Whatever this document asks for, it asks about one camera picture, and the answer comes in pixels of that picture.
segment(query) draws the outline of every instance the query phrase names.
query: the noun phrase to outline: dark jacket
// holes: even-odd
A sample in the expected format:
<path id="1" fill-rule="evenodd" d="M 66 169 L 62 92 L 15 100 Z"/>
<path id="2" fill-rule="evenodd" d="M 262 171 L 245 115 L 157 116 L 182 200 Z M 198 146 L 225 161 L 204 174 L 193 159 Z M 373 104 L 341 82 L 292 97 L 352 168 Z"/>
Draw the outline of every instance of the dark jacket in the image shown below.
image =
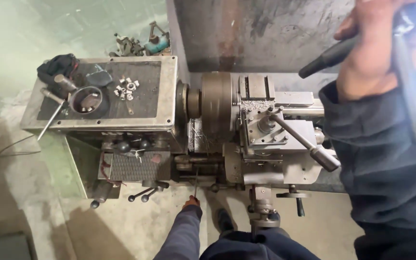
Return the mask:
<path id="1" fill-rule="evenodd" d="M 400 90 L 339 104 L 332 82 L 319 96 L 324 132 L 342 164 L 340 179 L 351 199 L 351 216 L 365 231 L 354 242 L 357 257 L 416 259 L 416 143 Z M 198 259 L 199 216 L 199 207 L 182 210 L 155 259 Z M 248 242 L 249 233 L 236 233 L 236 241 L 219 239 L 200 259 L 317 259 L 277 233 L 265 231 L 265 242 L 257 244 Z"/>

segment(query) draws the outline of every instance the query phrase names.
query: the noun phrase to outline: concrete floor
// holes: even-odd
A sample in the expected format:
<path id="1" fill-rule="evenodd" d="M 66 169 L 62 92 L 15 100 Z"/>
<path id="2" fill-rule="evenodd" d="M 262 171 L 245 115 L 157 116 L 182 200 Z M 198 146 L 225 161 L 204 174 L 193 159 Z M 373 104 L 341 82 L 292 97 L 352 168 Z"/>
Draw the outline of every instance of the concrete floor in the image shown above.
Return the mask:
<path id="1" fill-rule="evenodd" d="M 24 100 L 8 104 L 0 117 L 0 149 L 29 134 L 18 124 Z M 34 138 L 6 153 L 37 151 Z M 90 200 L 58 198 L 40 154 L 0 158 L 0 234 L 23 231 L 29 237 L 34 259 L 152 259 L 163 244 L 172 222 L 193 187 L 170 187 L 147 203 L 127 197 L 142 188 L 128 184 L 119 199 L 89 209 Z M 239 230 L 248 231 L 248 192 L 198 192 L 203 217 L 201 252 L 216 241 L 219 232 L 213 215 L 225 207 Z M 303 200 L 306 217 L 297 217 L 293 199 L 274 199 L 281 227 L 292 239 L 322 259 L 355 259 L 353 241 L 362 230 L 350 219 L 345 194 L 312 192 Z"/>

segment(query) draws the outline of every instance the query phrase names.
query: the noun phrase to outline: black handle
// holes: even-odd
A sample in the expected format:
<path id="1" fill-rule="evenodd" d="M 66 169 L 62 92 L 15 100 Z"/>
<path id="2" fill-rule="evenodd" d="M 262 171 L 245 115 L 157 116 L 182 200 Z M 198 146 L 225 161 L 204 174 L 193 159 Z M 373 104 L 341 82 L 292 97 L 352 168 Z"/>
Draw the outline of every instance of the black handle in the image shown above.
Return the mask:
<path id="1" fill-rule="evenodd" d="M 298 211 L 298 216 L 305 216 L 304 215 L 303 202 L 302 202 L 301 198 L 296 198 L 296 209 Z"/>

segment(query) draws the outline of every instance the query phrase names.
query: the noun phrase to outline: person's hand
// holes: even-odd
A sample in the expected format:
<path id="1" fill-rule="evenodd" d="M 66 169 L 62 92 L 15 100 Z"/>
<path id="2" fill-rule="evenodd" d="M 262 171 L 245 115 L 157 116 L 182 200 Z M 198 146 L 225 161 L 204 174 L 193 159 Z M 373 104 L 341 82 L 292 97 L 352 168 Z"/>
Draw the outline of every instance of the person's hand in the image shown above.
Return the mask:
<path id="1" fill-rule="evenodd" d="M 185 208 L 189 205 L 195 205 L 195 206 L 199 206 L 200 207 L 200 201 L 195 198 L 193 195 L 190 195 L 188 198 L 188 201 L 185 202 L 184 206 L 182 206 L 182 208 Z"/>
<path id="2" fill-rule="evenodd" d="M 334 35 L 336 40 L 360 35 L 359 43 L 341 65 L 337 79 L 339 102 L 380 95 L 397 86 L 391 69 L 393 18 L 402 6 L 416 0 L 355 2 L 355 8 Z M 416 68 L 416 24 L 408 41 Z"/>

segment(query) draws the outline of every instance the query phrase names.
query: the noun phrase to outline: tool pile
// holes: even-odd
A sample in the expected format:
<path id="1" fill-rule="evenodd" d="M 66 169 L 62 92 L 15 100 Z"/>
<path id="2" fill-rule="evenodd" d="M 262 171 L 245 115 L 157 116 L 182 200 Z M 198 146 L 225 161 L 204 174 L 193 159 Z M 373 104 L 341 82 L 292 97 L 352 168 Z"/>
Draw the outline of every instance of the tool pile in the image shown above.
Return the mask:
<path id="1" fill-rule="evenodd" d="M 135 80 L 134 82 L 130 78 L 120 79 L 121 85 L 117 86 L 117 89 L 113 91 L 117 97 L 120 97 L 120 100 L 133 100 L 133 91 L 139 86 L 139 81 Z"/>

